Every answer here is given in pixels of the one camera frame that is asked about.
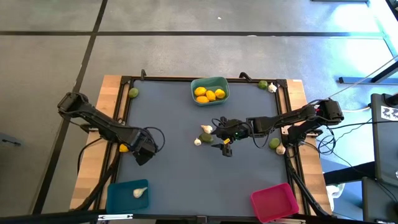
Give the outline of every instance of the yellow lemon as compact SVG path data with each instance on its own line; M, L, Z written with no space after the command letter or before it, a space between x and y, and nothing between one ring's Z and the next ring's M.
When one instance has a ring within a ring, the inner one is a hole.
M197 102L199 102L199 103L208 103L209 99L207 97L205 97L205 96L198 96Z
M213 93L213 91L211 90L207 90L206 91L206 97L210 100L210 101L215 101L216 100L216 95Z
M124 144L121 144L119 146L119 152L128 152L128 151L129 151L129 149Z
M195 96L204 96L206 94L206 88L205 87L198 87L195 90Z
M225 92L222 89L217 89L215 91L215 95L217 96L217 98L223 99L225 97Z

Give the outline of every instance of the teal bowl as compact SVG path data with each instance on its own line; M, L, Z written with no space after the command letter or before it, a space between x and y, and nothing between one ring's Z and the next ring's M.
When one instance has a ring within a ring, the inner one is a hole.
M225 92L225 97L221 100L217 99L216 101L211 101L208 103L199 103L197 102L197 97L195 96L194 91L198 87L205 87L207 90L216 91L217 89L222 89ZM198 78L191 82L191 94L194 102L198 106L209 106L209 105L217 105L224 103L229 97L229 86L228 81L224 77L211 77L211 78Z

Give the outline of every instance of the white cable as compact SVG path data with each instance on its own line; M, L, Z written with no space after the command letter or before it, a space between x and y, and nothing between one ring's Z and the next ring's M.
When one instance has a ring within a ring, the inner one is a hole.
M354 83L354 84L352 84L352 85L350 85L350 86L347 86L346 88L344 88L344 89L338 91L337 93L335 93L335 94L333 94L333 95L331 95L331 96L329 96L329 97L326 97L326 99L331 98L332 96L335 96L335 95L341 93L342 91L345 91L345 90L347 90L347 89L349 89L349 88L351 88L351 87L353 87L353 86L356 86L357 84L363 82L365 79L367 79L367 77L370 77L371 75L373 75L374 73L376 73L380 68L382 68L382 67L388 65L390 62L395 61L395 59L396 59L397 57L398 57L398 55L395 56L394 58L392 58L390 61L388 61L388 62L385 63L384 65L381 65L378 69L376 69L375 71L373 71L373 72L370 73L369 75L365 76L365 77L362 78L360 81L358 81L358 82L356 82L356 83Z
M362 111L366 111L366 110L368 110L368 109L370 109L370 107L365 107L365 108L362 108L362 109L358 109L358 110L341 110L343 113L356 113L356 112L362 112Z

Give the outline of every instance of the black table leg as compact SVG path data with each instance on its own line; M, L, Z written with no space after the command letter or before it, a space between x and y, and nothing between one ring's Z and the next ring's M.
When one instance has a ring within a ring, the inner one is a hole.
M325 178L326 185L352 182L361 180L362 177L374 179L374 168L374 162L367 162L358 166L324 173L323 177Z

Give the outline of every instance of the pink bin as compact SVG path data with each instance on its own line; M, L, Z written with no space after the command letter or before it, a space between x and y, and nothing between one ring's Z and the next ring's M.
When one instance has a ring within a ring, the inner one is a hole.
M253 192L251 203L254 213L262 223L299 212L299 205L287 183Z

